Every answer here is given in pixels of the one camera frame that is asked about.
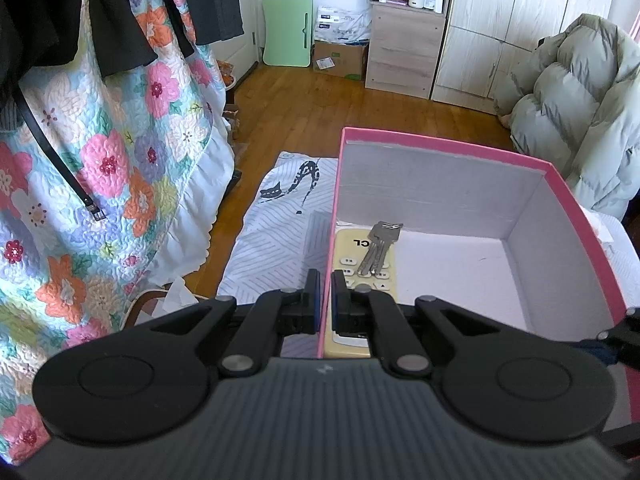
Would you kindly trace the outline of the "silver key bunch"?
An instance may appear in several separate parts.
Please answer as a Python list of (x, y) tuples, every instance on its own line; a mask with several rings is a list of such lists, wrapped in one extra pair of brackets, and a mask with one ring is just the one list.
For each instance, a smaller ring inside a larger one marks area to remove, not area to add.
[(390, 246), (399, 240), (402, 223), (379, 221), (368, 234), (368, 251), (358, 266), (357, 274), (365, 278), (382, 270)]

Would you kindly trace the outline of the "pink cardboard box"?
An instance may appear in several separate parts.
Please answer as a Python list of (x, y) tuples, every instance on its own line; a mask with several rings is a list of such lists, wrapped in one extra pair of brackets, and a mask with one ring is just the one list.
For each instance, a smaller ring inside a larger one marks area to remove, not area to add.
[[(382, 270), (358, 266), (379, 221), (402, 223)], [(332, 325), (331, 274), (412, 306), (434, 296), (515, 330), (521, 378), (479, 367), (471, 342), (442, 376), (386, 372), (367, 339)], [(555, 168), (527, 156), (428, 136), (347, 128), (337, 165), (319, 354), (363, 366), (375, 400), (397, 386), (503, 440), (551, 444), (639, 418), (639, 373), (579, 348), (628, 309), (582, 208)]]

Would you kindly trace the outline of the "white patterned tablecloth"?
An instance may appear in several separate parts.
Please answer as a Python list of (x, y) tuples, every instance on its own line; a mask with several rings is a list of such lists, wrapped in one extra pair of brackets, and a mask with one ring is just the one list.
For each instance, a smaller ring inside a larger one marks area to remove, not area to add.
[(258, 186), (217, 292), (251, 304), (326, 270), (337, 160), (283, 152)]

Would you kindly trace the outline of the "floral quilt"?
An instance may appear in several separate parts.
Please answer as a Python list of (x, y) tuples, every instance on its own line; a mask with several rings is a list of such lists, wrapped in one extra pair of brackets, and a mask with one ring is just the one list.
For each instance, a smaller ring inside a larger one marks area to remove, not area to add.
[(233, 172), (214, 44), (185, 56), (142, 0), (160, 40), (147, 66), (104, 77), (87, 9), (72, 62), (31, 68), (17, 83), (58, 156), (104, 211), (96, 221), (1, 89), (1, 456), (16, 465), (48, 438), (32, 400), (55, 353), (116, 332), (167, 244), (196, 166), (213, 161), (219, 202)]

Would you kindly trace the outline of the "black belt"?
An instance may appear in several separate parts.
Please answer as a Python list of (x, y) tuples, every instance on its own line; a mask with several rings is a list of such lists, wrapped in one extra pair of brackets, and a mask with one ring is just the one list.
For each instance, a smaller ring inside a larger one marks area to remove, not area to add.
[(34, 114), (32, 114), (32, 111), (30, 110), (24, 94), (17, 82), (12, 87), (12, 98), (14, 99), (14, 102), (17, 105), (17, 108), (20, 111), (25, 124), (29, 128), (32, 137), (40, 147), (40, 150), (43, 151), (43, 154), (45, 154), (47, 159), (49, 159), (49, 162), (53, 165), (54, 169), (60, 174), (67, 185), (77, 195), (81, 203), (83, 203), (85, 208), (89, 211), (89, 214), (93, 216), (93, 219), (96, 221), (104, 220), (104, 211), (85, 191), (85, 189), (70, 171), (70, 168), (68, 168), (66, 163), (63, 162), (63, 159), (58, 156), (58, 152), (55, 151), (53, 146), (44, 135), (42, 129), (40, 128), (40, 125), (38, 125), (38, 122), (36, 121)]

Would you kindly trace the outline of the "grey puffer jacket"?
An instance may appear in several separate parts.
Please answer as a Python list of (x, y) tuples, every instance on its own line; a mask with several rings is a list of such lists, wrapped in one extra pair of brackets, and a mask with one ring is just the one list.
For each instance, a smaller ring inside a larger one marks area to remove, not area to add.
[(515, 148), (550, 162), (583, 207), (617, 219), (639, 193), (639, 46), (582, 14), (498, 84)]

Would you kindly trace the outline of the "cardboard box on floor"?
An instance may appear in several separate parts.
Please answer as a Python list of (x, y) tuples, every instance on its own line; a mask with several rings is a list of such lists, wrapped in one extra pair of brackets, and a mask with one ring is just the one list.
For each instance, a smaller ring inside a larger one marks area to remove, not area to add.
[(317, 73), (360, 81), (366, 76), (368, 44), (316, 41), (311, 67)]

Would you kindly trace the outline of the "white plastic package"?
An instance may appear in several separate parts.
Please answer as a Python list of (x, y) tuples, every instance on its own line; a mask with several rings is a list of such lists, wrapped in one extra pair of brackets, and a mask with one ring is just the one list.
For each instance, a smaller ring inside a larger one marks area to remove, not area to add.
[(371, 10), (349, 11), (318, 6), (314, 40), (328, 44), (363, 44), (371, 37)]

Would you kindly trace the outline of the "green folding table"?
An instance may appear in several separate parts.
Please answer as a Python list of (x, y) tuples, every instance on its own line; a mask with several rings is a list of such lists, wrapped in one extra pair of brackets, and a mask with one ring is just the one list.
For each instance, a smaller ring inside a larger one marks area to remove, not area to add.
[(311, 62), (314, 0), (262, 0), (269, 66), (308, 67)]

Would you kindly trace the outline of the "wooden shelf cabinet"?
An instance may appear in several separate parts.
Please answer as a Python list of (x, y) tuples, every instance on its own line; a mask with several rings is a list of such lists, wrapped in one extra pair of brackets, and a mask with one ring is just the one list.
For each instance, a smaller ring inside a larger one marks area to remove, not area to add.
[(366, 87), (428, 99), (450, 0), (370, 0)]

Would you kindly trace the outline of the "light wood wardrobe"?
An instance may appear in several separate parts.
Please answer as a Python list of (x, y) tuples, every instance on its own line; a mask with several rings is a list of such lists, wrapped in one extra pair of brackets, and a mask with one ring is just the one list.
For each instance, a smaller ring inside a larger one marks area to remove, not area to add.
[(490, 113), (503, 78), (584, 13), (605, 18), (612, 0), (450, 0), (432, 99)]

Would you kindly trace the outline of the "black hanging garment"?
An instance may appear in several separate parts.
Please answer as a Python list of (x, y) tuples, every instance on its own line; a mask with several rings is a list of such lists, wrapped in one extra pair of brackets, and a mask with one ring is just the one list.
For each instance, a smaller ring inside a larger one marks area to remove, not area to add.
[[(240, 0), (162, 0), (160, 21), (177, 35), (183, 55), (243, 35)], [(146, 32), (142, 0), (1, 0), (1, 89), (8, 91), (33, 67), (73, 61), (80, 12), (90, 15), (102, 76), (156, 60), (160, 40)]]

